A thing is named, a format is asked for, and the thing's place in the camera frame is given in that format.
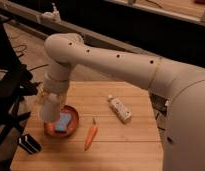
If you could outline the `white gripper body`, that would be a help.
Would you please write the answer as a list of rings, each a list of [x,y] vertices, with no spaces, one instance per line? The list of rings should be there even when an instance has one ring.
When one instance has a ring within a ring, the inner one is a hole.
[[[44,90],[54,94],[64,94],[69,87],[70,72],[50,68],[43,81]]]

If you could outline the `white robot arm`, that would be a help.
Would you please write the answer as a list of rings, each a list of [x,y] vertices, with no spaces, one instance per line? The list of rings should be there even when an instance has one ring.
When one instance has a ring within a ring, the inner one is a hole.
[[[41,117],[55,120],[77,64],[112,74],[168,100],[163,171],[205,171],[205,68],[164,57],[88,46],[75,33],[45,41],[51,63],[44,80],[49,94]]]

